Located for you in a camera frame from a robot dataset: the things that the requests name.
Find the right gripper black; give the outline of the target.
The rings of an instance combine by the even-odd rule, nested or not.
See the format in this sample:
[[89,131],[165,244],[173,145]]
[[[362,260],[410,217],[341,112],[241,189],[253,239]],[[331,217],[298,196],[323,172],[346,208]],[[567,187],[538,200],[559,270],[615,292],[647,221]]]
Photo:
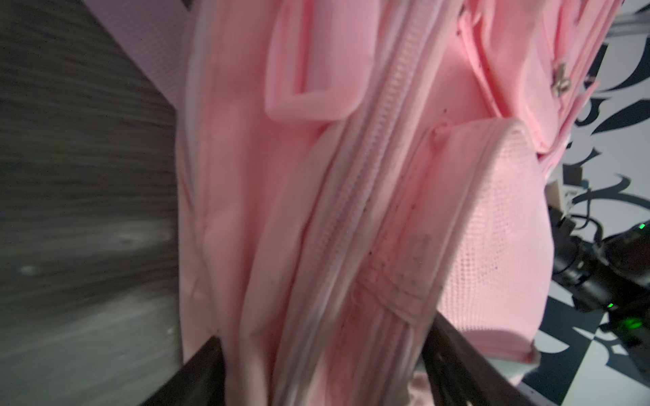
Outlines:
[[600,328],[614,334],[644,380],[649,379],[649,222],[594,242],[572,232],[576,223],[550,206],[555,244],[552,279],[572,295],[579,311],[605,311]]

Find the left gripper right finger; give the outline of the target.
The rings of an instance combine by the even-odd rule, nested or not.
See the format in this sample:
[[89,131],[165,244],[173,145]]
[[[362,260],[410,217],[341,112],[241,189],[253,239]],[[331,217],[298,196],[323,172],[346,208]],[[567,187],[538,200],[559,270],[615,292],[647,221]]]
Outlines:
[[421,358],[436,405],[534,405],[440,313]]

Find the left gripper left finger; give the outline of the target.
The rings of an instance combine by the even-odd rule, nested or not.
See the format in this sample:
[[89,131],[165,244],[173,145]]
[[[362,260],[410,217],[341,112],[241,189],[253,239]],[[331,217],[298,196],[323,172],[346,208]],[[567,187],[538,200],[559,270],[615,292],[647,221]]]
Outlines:
[[212,337],[142,406],[223,406],[225,377],[221,342]]

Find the pink student backpack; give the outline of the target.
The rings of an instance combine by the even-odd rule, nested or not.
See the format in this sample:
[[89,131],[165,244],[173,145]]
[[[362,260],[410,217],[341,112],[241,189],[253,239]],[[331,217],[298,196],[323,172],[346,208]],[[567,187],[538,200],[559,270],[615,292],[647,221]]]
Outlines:
[[538,367],[545,188],[618,1],[89,1],[177,113],[183,355],[228,405],[430,405],[446,318]]

